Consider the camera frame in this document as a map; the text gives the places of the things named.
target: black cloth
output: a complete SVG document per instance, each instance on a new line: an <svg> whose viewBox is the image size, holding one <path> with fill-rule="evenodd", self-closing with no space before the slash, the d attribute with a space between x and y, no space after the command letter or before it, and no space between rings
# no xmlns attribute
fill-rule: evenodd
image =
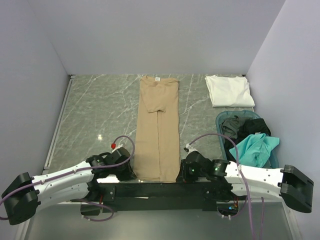
<svg viewBox="0 0 320 240"><path fill-rule="evenodd" d="M231 139L237 145L246 137L248 137L250 134L256 134L256 133L267 134L268 136L271 136L271 131L268 128L263 118L246 120L244 124L239 128L239 131L237 132L237 138L236 139L231 138ZM229 150L234 147L232 143L228 140L225 140L223 146L224 146L226 159L232 162L236 162L236 159L234 158L234 156L232 156L232 154L229 152Z"/></svg>

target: gray floor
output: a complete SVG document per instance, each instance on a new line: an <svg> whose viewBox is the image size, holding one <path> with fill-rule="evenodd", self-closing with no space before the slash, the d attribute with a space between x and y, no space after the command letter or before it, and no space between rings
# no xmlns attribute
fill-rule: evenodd
<svg viewBox="0 0 320 240"><path fill-rule="evenodd" d="M49 172L76 165L91 155L110 151L120 135L136 137L139 85L143 75L76 75L62 115L60 130L51 153ZM183 148L199 135L216 132L216 117L240 107L213 108L205 82L206 74L149 74L179 80L180 157ZM129 141L120 140L131 151ZM222 152L217 137L208 136L194 146L210 159Z"/></svg>
<svg viewBox="0 0 320 240"><path fill-rule="evenodd" d="M252 204L256 239L259 239L261 204ZM108 213L96 218L106 218ZM79 205L56 205L32 220L25 240L250 240L248 209L221 219L201 210L124 211L105 222L81 219ZM264 240L291 240L281 203L267 203Z"/></svg>

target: gray marble surface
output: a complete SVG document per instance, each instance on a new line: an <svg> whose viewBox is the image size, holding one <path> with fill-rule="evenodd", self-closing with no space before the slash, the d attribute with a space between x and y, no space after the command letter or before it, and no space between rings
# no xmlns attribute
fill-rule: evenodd
<svg viewBox="0 0 320 240"><path fill-rule="evenodd" d="M179 80L180 158L184 147L199 135L217 132L216 117L223 111L252 110L251 107L212 107L207 74L148 74ZM120 135L136 138L139 85L143 74L75 75L51 153L49 172L71 166L91 155L109 152ZM126 139L117 143L132 150ZM218 137L206 136L193 146L205 157L222 158Z"/></svg>

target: folded shirt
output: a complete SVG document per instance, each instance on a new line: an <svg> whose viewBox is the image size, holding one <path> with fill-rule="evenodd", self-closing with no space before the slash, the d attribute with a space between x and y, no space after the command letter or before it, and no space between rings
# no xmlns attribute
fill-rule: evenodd
<svg viewBox="0 0 320 240"><path fill-rule="evenodd" d="M245 166L262 168L270 158L271 151L279 145L278 137L267 136L265 133L251 134L239 142L239 163ZM236 149L231 148L229 152L236 158Z"/></svg>
<svg viewBox="0 0 320 240"><path fill-rule="evenodd" d="M213 107L254 107L249 83L245 77L206 76Z"/></svg>

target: teal cloth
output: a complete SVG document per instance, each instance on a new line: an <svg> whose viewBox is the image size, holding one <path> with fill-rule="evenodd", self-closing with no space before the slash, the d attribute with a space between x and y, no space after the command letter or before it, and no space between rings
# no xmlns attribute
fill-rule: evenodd
<svg viewBox="0 0 320 240"><path fill-rule="evenodd" d="M262 168L268 161L272 149L279 145L278 137L266 136L265 133L251 134L239 142L236 147L239 153L239 163L245 166ZM236 149L229 152L236 158Z"/></svg>

